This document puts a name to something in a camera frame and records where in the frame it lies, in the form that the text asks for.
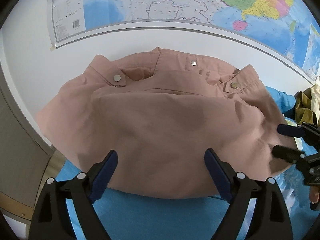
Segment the person's right hand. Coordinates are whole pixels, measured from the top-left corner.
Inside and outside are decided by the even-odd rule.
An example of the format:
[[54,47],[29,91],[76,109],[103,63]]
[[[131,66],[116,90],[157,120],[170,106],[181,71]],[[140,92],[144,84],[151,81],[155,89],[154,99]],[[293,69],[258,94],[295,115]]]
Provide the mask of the person's right hand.
[[319,187],[318,186],[311,186],[309,191],[309,199],[312,204],[316,204],[319,202]]

